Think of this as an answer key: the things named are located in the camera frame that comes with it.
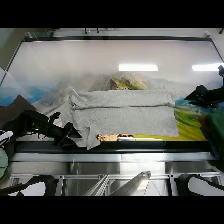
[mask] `gray towel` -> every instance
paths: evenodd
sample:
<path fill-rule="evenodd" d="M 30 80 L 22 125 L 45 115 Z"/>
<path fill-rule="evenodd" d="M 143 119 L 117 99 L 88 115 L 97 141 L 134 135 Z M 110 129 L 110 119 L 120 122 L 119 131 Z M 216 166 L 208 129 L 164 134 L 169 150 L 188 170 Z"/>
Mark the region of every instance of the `gray towel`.
<path fill-rule="evenodd" d="M 62 120 L 73 122 L 81 147 L 100 144 L 98 134 L 178 136 L 172 95 L 165 90 L 109 90 L 76 93 L 69 90 Z"/>

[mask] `white light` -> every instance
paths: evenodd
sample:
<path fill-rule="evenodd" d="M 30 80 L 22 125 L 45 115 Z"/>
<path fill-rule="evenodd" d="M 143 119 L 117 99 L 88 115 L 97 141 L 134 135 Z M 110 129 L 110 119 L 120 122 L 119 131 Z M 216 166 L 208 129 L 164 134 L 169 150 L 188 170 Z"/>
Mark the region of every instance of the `white light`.
<path fill-rule="evenodd" d="M 156 65 L 149 64 L 119 64 L 119 71 L 158 71 Z"/>
<path fill-rule="evenodd" d="M 192 65 L 192 69 L 195 72 L 216 72 L 219 71 L 218 67 L 222 65 L 224 66 L 224 63 L 214 63 L 214 64 L 204 64 L 204 65 Z"/>

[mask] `green object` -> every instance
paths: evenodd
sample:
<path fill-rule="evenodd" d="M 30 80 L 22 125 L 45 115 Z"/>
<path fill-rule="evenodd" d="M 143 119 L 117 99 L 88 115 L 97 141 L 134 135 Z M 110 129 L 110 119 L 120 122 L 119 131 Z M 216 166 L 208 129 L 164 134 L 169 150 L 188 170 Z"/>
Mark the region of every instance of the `green object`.
<path fill-rule="evenodd" d="M 8 156 L 3 149 L 0 149 L 0 179 L 4 176 L 8 167 Z"/>
<path fill-rule="evenodd" d="M 208 133 L 211 136 L 212 143 L 224 159 L 224 111 L 214 110 L 206 116 L 206 125 Z"/>

